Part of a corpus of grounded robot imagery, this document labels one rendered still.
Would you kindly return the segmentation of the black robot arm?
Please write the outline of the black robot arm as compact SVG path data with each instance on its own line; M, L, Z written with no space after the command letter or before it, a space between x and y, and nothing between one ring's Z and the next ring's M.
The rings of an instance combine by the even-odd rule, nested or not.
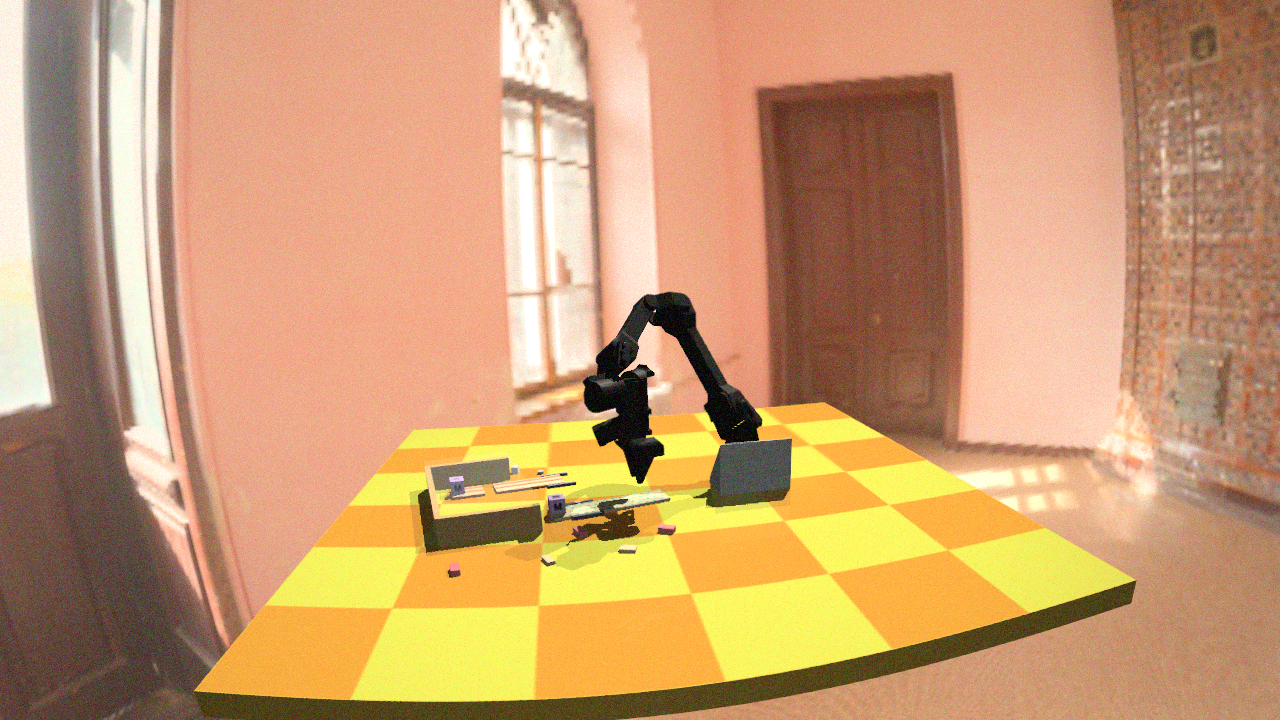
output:
M648 404L646 377L655 373L644 364L625 372L637 357L637 340L648 322L652 325L660 325L666 333L678 340L701 386L707 389L705 413L721 439L726 441L724 445L759 441L756 430L762 427L762 416L740 389L724 380L698 331L698 314L691 299L686 293L675 291L645 293L634 304L618 334L596 355L596 375L588 375L582 380L585 387L582 398L588 410L596 414L623 405ZM630 439L626 418L622 414L621 418L614 416L591 428L599 447L620 437L623 441Z

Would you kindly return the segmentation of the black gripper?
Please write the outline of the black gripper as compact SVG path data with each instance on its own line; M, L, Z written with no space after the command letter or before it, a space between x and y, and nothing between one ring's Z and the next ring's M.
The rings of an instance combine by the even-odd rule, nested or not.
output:
M666 445L657 439L649 428L652 407L648 407L648 404L623 405L616 407L616 413L620 414L620 418L621 414L626 418L630 439L623 441L620 437L620 439L614 439L614 445L623 450L630 475L636 477L637 484L643 484L654 457L666 455Z

